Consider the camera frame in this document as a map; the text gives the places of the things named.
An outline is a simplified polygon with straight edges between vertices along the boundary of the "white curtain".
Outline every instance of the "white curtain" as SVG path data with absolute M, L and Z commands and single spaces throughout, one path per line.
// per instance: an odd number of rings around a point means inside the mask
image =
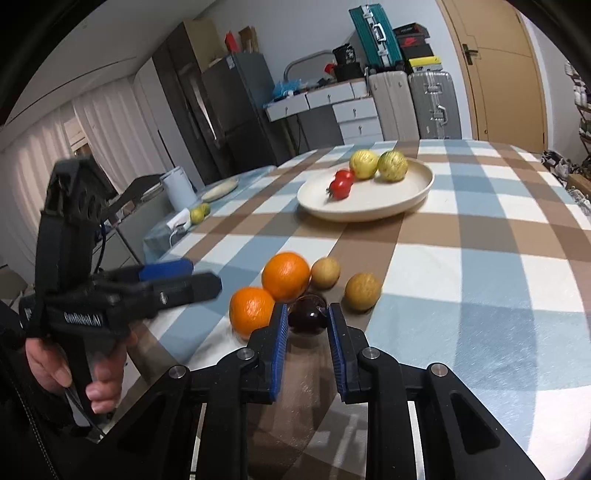
M 0 252 L 28 283 L 35 277 L 37 233 L 49 176 L 57 160 L 71 156 L 59 108 L 0 153 Z
M 173 168 L 150 136 L 129 79 L 85 93 L 72 105 L 96 161 L 119 192 L 139 176 Z

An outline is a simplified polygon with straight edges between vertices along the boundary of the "wall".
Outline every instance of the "wall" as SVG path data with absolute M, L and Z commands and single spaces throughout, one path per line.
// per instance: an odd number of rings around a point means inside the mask
M 580 164 L 587 152 L 579 140 L 580 115 L 574 105 L 573 81 L 564 73 L 566 58 L 536 27 L 523 17 L 538 60 L 548 118 L 548 148 Z
M 332 50 L 345 43 L 355 31 L 349 8 L 360 0 L 217 0 L 202 14 L 211 18 L 218 33 L 256 28 L 259 48 L 273 79 L 283 78 L 288 63 L 320 50 Z M 443 16 L 435 0 L 382 0 L 393 27 L 418 22 L 429 30 L 429 43 L 452 74 L 460 108 L 464 138 L 472 137 L 462 71 Z

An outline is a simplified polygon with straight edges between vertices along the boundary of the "refrigerator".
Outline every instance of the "refrigerator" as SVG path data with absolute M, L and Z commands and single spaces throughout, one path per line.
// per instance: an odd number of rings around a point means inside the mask
M 170 33 L 151 60 L 176 127 L 203 183 L 208 185 L 238 173 L 204 94 L 202 69 L 184 23 Z
M 270 123 L 263 109 L 274 82 L 262 54 L 227 55 L 202 73 L 202 81 L 238 172 L 289 160 L 281 125 Z

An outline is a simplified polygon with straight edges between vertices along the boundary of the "screw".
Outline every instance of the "screw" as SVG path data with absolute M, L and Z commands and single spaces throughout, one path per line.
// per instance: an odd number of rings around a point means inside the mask
M 374 360 L 375 358 L 379 357 L 379 350 L 372 346 L 367 346 L 361 350 L 361 355 L 363 355 L 368 360 Z
M 433 375 L 437 375 L 438 377 L 445 377 L 449 370 L 443 364 L 433 364 L 431 365 L 431 372 Z
M 253 356 L 255 356 L 255 352 L 252 348 L 240 348 L 240 350 L 238 350 L 236 352 L 236 356 L 240 359 L 240 360 L 250 360 Z
M 168 375 L 170 378 L 183 378 L 185 373 L 187 373 L 187 368 L 182 365 L 175 365 L 168 370 Z

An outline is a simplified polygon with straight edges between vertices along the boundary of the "yellow fruit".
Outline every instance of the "yellow fruit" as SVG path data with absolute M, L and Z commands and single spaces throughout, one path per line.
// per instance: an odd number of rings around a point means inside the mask
M 359 180 L 367 180 L 378 171 L 378 154 L 371 150 L 357 150 L 349 160 L 349 168 Z
M 371 273 L 353 275 L 345 287 L 345 300 L 353 310 L 364 312 L 373 307 L 382 294 L 382 284 Z
M 193 210 L 191 210 L 191 223 L 193 225 L 203 222 L 204 218 L 205 214 L 203 213 L 203 209 L 200 207 L 195 207 Z
M 212 212 L 211 206 L 205 202 L 199 205 L 197 208 L 201 208 L 201 210 L 203 211 L 203 216 L 205 217 Z
M 311 269 L 312 283 L 322 290 L 332 288 L 340 277 L 340 265 L 330 257 L 316 260 Z
M 383 153 L 378 160 L 380 178 L 388 181 L 402 180 L 408 171 L 408 160 L 401 152 L 394 150 Z

